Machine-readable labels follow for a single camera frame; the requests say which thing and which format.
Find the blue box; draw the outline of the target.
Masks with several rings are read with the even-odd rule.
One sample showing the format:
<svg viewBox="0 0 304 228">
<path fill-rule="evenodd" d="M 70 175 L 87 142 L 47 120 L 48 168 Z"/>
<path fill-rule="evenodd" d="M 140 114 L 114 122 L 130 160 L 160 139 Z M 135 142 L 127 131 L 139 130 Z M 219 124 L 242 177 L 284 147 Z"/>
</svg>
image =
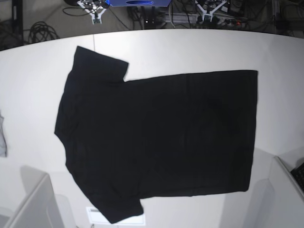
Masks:
<svg viewBox="0 0 304 228">
<path fill-rule="evenodd" d="M 106 0 L 113 7 L 154 6 L 167 7 L 171 0 Z"/>
</svg>

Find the white partition panel right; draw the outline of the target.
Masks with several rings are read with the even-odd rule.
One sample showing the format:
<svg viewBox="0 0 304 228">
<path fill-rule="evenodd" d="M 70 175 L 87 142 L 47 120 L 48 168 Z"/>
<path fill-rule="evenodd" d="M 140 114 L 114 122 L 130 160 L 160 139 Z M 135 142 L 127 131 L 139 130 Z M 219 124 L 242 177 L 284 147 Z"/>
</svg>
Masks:
<svg viewBox="0 0 304 228">
<path fill-rule="evenodd" d="M 304 194 L 279 157 L 253 189 L 244 228 L 302 228 Z"/>
</svg>

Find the white partition panel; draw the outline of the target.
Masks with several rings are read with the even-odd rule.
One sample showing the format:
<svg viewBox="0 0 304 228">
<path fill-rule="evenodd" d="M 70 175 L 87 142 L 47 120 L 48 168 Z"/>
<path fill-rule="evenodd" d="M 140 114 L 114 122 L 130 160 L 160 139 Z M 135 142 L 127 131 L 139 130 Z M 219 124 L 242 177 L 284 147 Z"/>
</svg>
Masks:
<svg viewBox="0 0 304 228">
<path fill-rule="evenodd" d="M 44 173 L 4 224 L 5 228 L 63 228 L 50 176 Z"/>
<path fill-rule="evenodd" d="M 302 228 L 304 194 L 279 157 L 253 189 L 244 228 Z"/>
</svg>

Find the black T-shirt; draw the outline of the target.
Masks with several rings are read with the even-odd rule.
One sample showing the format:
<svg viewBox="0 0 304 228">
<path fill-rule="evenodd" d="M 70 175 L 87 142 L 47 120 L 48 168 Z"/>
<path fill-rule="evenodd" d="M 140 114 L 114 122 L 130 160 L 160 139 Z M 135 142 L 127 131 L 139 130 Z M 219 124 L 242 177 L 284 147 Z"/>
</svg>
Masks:
<svg viewBox="0 0 304 228">
<path fill-rule="evenodd" d="M 151 197 L 247 191 L 258 72 L 125 81 L 127 69 L 77 47 L 55 126 L 68 171 L 106 219 L 139 216 Z"/>
</svg>

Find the grey cloth at left edge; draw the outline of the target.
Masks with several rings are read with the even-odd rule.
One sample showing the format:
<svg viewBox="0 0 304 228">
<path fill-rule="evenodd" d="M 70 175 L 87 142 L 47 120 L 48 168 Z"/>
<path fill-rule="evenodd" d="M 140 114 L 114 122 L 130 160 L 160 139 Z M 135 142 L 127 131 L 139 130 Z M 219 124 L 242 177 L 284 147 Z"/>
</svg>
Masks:
<svg viewBox="0 0 304 228">
<path fill-rule="evenodd" d="M 4 118 L 1 115 L 0 116 L 0 156 L 7 157 L 7 144 L 4 137 L 3 122 L 4 122 Z"/>
</svg>

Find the black keyboard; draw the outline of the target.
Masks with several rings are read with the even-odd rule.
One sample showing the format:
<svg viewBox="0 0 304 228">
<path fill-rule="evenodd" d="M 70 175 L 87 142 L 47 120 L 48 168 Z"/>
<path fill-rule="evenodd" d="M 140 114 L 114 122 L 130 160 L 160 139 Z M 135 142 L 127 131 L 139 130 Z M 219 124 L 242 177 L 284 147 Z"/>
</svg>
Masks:
<svg viewBox="0 0 304 228">
<path fill-rule="evenodd" d="M 304 191 L 304 163 L 301 164 L 298 168 L 295 168 L 291 171 L 291 175 L 299 185 L 299 187 Z"/>
</svg>

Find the white partition panel left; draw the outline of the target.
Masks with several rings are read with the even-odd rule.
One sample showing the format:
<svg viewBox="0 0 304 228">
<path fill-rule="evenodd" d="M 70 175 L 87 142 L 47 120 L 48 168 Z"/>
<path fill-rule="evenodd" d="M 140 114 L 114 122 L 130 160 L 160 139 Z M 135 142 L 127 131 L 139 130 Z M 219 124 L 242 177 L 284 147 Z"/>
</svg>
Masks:
<svg viewBox="0 0 304 228">
<path fill-rule="evenodd" d="M 4 224 L 5 228 L 63 228 L 50 176 L 44 173 Z"/>
</svg>

